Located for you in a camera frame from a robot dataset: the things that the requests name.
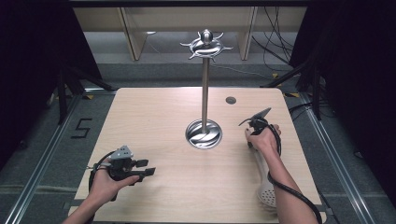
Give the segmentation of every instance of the forearm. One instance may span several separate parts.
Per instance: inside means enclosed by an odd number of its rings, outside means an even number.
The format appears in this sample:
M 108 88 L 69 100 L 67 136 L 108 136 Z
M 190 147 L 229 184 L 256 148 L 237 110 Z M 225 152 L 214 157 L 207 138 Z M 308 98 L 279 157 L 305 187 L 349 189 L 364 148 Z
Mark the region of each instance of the forearm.
M 63 224 L 83 224 L 92 217 L 101 206 L 102 205 L 94 198 L 87 197 Z
M 296 182 L 274 150 L 267 150 L 264 158 L 267 161 L 271 177 L 275 181 L 301 193 Z M 313 211 L 307 204 L 276 185 L 274 185 L 274 190 L 276 210 L 280 223 L 318 223 Z

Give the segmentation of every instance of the gray floor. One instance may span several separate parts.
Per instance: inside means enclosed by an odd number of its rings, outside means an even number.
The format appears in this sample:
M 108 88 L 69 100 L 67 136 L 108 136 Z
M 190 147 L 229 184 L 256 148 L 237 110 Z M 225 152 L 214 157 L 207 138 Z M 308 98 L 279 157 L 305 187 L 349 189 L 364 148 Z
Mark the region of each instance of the gray floor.
M 197 38 L 196 33 L 155 33 L 148 36 L 142 57 L 132 62 L 126 48 L 125 37 L 121 33 L 87 33 L 87 39 L 103 79 L 115 87 L 175 87 L 200 86 L 200 59 L 188 60 L 191 54 L 179 43 L 189 43 Z M 265 43 L 265 37 L 254 34 L 256 39 Z M 283 34 L 289 43 L 293 43 L 295 34 Z M 212 63 L 210 68 L 210 86 L 238 86 L 258 88 L 273 80 L 273 74 L 282 76 L 290 67 L 277 58 L 266 54 L 254 42 L 251 44 L 249 58 L 241 61 L 236 45 L 236 34 L 225 34 L 223 43 L 233 50 L 224 51 Z M 271 50 L 286 56 L 276 46 Z M 278 86 L 284 93 L 295 93 L 294 85 L 298 76 Z M 84 83 L 88 89 L 97 89 L 91 83 Z M 91 156 L 96 139 L 106 119 L 106 114 L 114 98 L 113 93 L 93 91 L 91 99 L 76 100 L 76 108 L 70 114 L 70 119 L 64 125 L 59 143 L 54 147 L 54 153 L 49 157 L 49 164 L 39 178 L 33 197 L 27 201 L 23 210 L 21 223 L 60 223 L 67 216 L 67 207 L 72 202 L 79 182 Z M 300 105 L 302 97 L 285 97 L 289 108 Z M 383 192 L 370 169 L 364 162 L 353 154 L 353 143 L 349 140 L 342 125 L 334 116 L 328 104 L 322 104 L 322 121 L 327 135 L 345 165 L 347 173 L 356 186 L 358 193 L 367 205 L 370 216 L 375 223 L 396 223 L 396 211 Z M 328 201 L 340 223 L 371 223 L 362 221 L 359 209 L 353 205 L 348 189 L 340 180 L 337 168 L 328 156 L 314 128 L 312 116 L 305 107 L 295 111 L 292 115 L 294 126 L 303 146 L 304 154 L 311 169 L 314 180 L 324 199 Z M 57 132 L 59 108 L 55 100 L 48 110 L 44 111 L 35 127 L 28 135 L 28 147 L 16 151 L 7 166 L 0 173 L 0 221 L 5 222 L 10 209 L 20 198 L 20 195 L 46 149 L 52 135 Z M 83 127 L 90 128 L 86 138 L 72 138 L 81 136 L 84 132 L 76 130 L 78 122 Z M 335 216 L 328 215 L 326 223 L 337 223 Z

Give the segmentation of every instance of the tabletop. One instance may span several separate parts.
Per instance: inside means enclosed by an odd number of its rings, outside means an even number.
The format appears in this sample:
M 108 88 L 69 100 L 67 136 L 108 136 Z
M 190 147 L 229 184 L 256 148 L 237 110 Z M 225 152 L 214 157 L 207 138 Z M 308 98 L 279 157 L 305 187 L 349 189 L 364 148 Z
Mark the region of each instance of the tabletop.
M 209 88 L 207 115 L 223 133 L 211 149 L 193 147 L 185 138 L 188 125 L 201 118 L 201 92 L 195 87 L 118 90 L 88 165 L 125 145 L 134 160 L 149 160 L 156 172 L 122 189 L 95 220 L 277 223 L 276 214 L 256 194 L 261 176 L 244 135 L 248 125 L 238 126 L 267 107 L 272 108 L 267 120 L 282 130 L 282 160 L 303 194 L 321 204 L 280 90 Z M 226 102 L 230 96 L 234 104 Z M 83 176 L 76 200 L 87 196 L 89 174 Z

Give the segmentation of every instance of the black cord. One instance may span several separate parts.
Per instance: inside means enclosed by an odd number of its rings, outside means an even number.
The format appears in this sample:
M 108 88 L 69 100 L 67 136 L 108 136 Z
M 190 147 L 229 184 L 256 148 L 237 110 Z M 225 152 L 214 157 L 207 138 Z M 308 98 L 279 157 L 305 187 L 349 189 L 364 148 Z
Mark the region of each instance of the black cord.
M 280 156 L 280 153 L 281 153 L 281 144 L 280 144 L 280 137 L 279 137 L 279 134 L 277 134 L 276 129 L 274 128 L 274 126 L 273 126 L 272 124 L 268 125 L 268 128 L 271 130 L 271 132 L 273 133 L 273 135 L 274 135 L 274 137 L 275 137 L 276 144 L 277 144 L 277 152 L 279 153 L 279 156 Z M 274 180 L 274 179 L 271 177 L 270 172 L 268 172 L 268 176 L 267 176 L 267 177 L 268 177 L 268 181 L 269 181 L 270 183 L 272 183 L 273 185 L 279 187 L 280 189 L 283 189 L 283 190 L 285 190 L 286 192 L 292 194 L 292 195 L 295 196 L 296 198 L 298 198 L 298 199 L 300 199 L 301 201 L 303 201 L 306 205 L 308 205 L 308 206 L 312 209 L 312 211 L 314 212 L 314 214 L 315 214 L 315 216 L 316 216 L 316 218 L 317 218 L 318 223 L 319 223 L 319 224 L 322 223 L 322 219 L 321 219 L 321 215 L 320 215 L 319 210 L 318 210 L 317 207 L 316 207 L 311 201 L 309 201 L 309 199 L 307 199 L 302 193 L 300 193 L 300 192 L 298 192 L 297 190 L 292 189 L 292 188 L 290 188 L 290 187 L 288 187 L 288 186 L 286 186 L 286 185 L 284 185 L 284 184 L 281 184 L 281 183 L 277 182 L 276 180 Z
M 332 209 L 332 207 L 330 206 L 329 202 L 328 202 L 327 199 L 324 197 L 323 193 L 320 191 L 320 189 L 318 188 L 318 186 L 317 186 L 317 191 L 318 191 L 318 193 L 319 193 L 319 195 L 320 195 L 320 198 L 323 200 L 324 203 L 326 203 L 326 206 L 327 206 L 328 208 L 331 208 L 331 209 Z M 334 220 L 335 220 L 335 222 L 336 222 L 337 224 L 340 224 L 340 223 L 341 223 L 340 220 L 338 220 L 337 215 L 334 213 L 334 210 L 332 210 L 332 216 L 334 217 Z
M 289 52 L 287 51 L 287 48 L 286 48 L 286 46 L 285 46 L 285 44 L 284 44 L 283 42 L 286 42 L 286 43 L 287 43 L 288 45 L 290 45 L 290 46 L 292 46 L 292 45 L 291 45 L 290 43 L 288 43 L 288 42 L 281 36 L 281 34 L 280 34 L 279 19 L 278 19 L 278 16 L 279 16 L 279 7 L 275 7 L 275 10 L 276 10 L 276 20 L 275 20 L 275 22 L 272 22 L 271 17 L 269 16 L 266 7 L 264 7 L 264 10 L 265 10 L 265 13 L 266 13 L 266 15 L 267 15 L 268 20 L 269 20 L 270 23 L 271 23 L 272 28 L 273 28 L 270 37 L 269 37 L 269 38 L 268 38 L 267 36 L 266 36 L 266 37 L 267 37 L 268 40 L 270 41 L 270 40 L 271 40 L 271 37 L 272 37 L 272 34 L 275 33 L 275 34 L 277 35 L 279 41 L 280 41 L 280 44 L 281 44 L 281 46 L 282 46 L 281 48 L 283 49 L 283 52 L 284 52 L 286 58 L 289 60 L 289 59 L 290 59 L 290 54 L 289 54 Z
M 280 61 L 282 61 L 283 63 L 289 63 L 288 61 L 286 61 L 285 59 L 283 59 L 282 57 L 280 57 L 279 55 L 275 54 L 273 51 L 269 50 L 267 47 L 265 47 L 264 45 L 262 45 L 259 41 L 256 40 L 256 38 L 254 38 L 254 36 L 251 37 L 262 49 L 268 51 L 269 53 L 271 53 L 272 55 L 274 55 L 275 57 L 277 57 Z

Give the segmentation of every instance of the metal stand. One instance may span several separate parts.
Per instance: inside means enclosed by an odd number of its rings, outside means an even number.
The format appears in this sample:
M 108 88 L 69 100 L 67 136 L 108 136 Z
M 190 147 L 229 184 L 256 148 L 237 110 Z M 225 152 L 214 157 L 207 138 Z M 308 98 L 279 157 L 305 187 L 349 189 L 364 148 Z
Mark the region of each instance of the metal stand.
M 186 130 L 186 139 L 189 143 L 197 148 L 208 149 L 215 147 L 222 137 L 220 126 L 213 120 L 207 119 L 207 100 L 209 86 L 209 60 L 215 61 L 215 56 L 219 55 L 225 48 L 218 37 L 213 37 L 209 30 L 203 30 L 198 33 L 199 38 L 193 40 L 190 44 L 181 44 L 190 48 L 192 56 L 203 58 L 202 73 L 202 119 L 191 123 Z

